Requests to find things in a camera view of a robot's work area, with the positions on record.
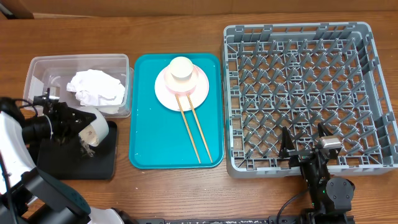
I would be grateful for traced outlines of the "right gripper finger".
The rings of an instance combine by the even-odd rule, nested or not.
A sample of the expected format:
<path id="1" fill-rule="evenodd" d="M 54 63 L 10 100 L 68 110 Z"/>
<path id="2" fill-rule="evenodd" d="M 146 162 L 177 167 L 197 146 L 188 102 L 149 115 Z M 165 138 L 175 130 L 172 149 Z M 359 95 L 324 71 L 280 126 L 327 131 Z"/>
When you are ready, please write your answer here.
<path id="1" fill-rule="evenodd" d="M 318 135 L 320 138 L 333 135 L 323 123 L 318 123 L 317 128 L 318 128 Z"/>
<path id="2" fill-rule="evenodd" d="M 289 130 L 286 127 L 282 128 L 282 138 L 281 138 L 281 144 L 280 144 L 280 151 L 285 151 L 285 150 L 294 150 L 295 146 L 293 144 L 293 141 L 290 137 Z"/>

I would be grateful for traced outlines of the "grey bowl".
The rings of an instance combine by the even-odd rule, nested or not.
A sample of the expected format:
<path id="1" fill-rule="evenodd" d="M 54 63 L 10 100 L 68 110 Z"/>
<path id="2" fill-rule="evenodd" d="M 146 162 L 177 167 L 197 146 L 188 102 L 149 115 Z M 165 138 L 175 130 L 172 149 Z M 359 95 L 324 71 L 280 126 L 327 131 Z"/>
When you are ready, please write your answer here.
<path id="1" fill-rule="evenodd" d="M 96 115 L 96 119 L 90 125 L 92 125 L 95 130 L 96 138 L 95 142 L 91 144 L 91 146 L 97 147 L 109 133 L 107 121 L 105 120 L 104 116 L 93 106 L 82 106 L 79 107 L 78 110 L 94 113 Z"/>

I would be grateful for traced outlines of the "white napkin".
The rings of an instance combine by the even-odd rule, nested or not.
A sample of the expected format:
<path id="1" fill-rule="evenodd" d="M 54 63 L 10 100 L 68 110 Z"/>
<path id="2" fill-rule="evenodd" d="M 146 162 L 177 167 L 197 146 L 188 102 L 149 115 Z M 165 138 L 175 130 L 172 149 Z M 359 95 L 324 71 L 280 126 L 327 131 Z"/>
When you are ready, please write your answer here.
<path id="1" fill-rule="evenodd" d="M 66 89 L 74 93 L 83 106 L 120 105 L 126 92 L 119 79 L 93 69 L 76 72 Z"/>

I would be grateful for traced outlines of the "wooden chopstick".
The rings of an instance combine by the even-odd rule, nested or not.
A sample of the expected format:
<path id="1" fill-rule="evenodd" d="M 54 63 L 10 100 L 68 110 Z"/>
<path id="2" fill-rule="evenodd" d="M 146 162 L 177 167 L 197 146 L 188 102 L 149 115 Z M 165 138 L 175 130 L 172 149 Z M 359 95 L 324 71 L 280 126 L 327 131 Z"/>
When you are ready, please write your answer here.
<path id="1" fill-rule="evenodd" d="M 188 99 L 188 102 L 189 102 L 189 104 L 190 104 L 190 107 L 191 107 L 193 116 L 194 116 L 194 118 L 195 118 L 195 121 L 196 121 L 196 123 L 197 123 L 198 130 L 199 130 L 199 132 L 200 132 L 200 135 L 201 135 L 202 141 L 203 141 L 203 143 L 204 143 L 205 149 L 206 149 L 206 151 L 207 151 L 208 157 L 210 158 L 210 161 L 213 162 L 213 158 L 212 158 L 212 156 L 211 156 L 211 153 L 210 153 L 210 150 L 209 150 L 209 147 L 208 147 L 208 144 L 207 144 L 205 135 L 204 135 L 203 130 L 202 130 L 202 128 L 201 128 L 201 124 L 200 124 L 200 121 L 199 121 L 199 119 L 198 119 L 197 113 L 196 113 L 196 111 L 195 111 L 195 107 L 193 106 L 192 100 L 191 100 L 191 98 L 190 98 L 190 94 L 187 94 L 187 99 Z"/>
<path id="2" fill-rule="evenodd" d="M 185 124 L 186 129 L 187 129 L 187 133 L 188 133 L 188 136 L 189 136 L 189 138 L 190 138 L 190 141 L 191 141 L 193 150 L 195 151 L 195 155 L 196 155 L 196 157 L 197 157 L 198 163 L 201 164 L 201 159 L 200 159 L 200 156 L 199 156 L 199 154 L 198 154 L 197 147 L 196 147 L 196 144 L 195 144 L 195 142 L 194 142 L 194 139 L 193 139 L 193 136 L 192 136 L 190 127 L 189 127 L 189 125 L 188 125 L 188 123 L 187 123 L 187 119 L 186 119 L 186 117 L 185 117 L 184 110 L 183 110 L 183 108 L 182 108 L 182 106 L 181 106 L 181 103 L 180 103 L 180 100 L 179 100 L 179 95 L 178 95 L 178 94 L 175 94 L 175 98 L 176 98 L 176 101 L 177 101 L 177 104 L 178 104 L 180 113 L 181 113 L 181 115 L 182 115 L 183 122 L 184 122 L 184 124 Z"/>

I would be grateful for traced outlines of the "rice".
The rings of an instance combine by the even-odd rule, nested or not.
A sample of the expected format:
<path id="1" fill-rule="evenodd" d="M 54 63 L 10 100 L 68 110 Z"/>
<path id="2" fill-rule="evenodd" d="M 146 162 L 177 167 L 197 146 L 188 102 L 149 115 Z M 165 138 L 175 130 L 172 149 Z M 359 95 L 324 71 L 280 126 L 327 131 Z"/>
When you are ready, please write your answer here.
<path id="1" fill-rule="evenodd" d="M 78 133 L 78 137 L 81 144 L 81 152 L 84 155 L 93 157 L 95 152 L 90 148 L 91 144 L 95 142 L 95 130 L 92 125 L 85 127 Z"/>

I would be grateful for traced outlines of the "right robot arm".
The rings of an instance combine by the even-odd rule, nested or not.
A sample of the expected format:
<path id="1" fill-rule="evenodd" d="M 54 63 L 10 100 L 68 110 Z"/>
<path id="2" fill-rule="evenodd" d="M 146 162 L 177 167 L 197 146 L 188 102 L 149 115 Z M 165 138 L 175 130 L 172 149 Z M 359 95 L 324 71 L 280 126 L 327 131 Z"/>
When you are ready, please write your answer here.
<path id="1" fill-rule="evenodd" d="M 319 143 L 309 151 L 295 149 L 286 127 L 282 128 L 279 150 L 281 159 L 289 159 L 289 167 L 299 167 L 307 189 L 293 196 L 278 211 L 275 222 L 281 221 L 282 212 L 295 199 L 309 193 L 312 208 L 306 208 L 295 218 L 295 223 L 354 223 L 346 215 L 351 210 L 355 185 L 352 181 L 331 176 L 328 162 L 336 159 L 341 151 L 341 141 L 323 123 L 318 123 Z"/>

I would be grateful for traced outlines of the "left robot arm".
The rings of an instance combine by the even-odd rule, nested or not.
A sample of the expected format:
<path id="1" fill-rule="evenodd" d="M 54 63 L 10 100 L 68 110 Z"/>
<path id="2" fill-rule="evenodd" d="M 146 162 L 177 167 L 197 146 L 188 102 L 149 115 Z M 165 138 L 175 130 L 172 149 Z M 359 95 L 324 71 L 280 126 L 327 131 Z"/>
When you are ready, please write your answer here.
<path id="1" fill-rule="evenodd" d="M 46 91 L 33 101 L 1 98 L 1 223 L 137 223 L 117 208 L 88 205 L 73 188 L 40 168 L 40 158 L 72 166 L 109 135 L 94 107 L 71 108 Z"/>

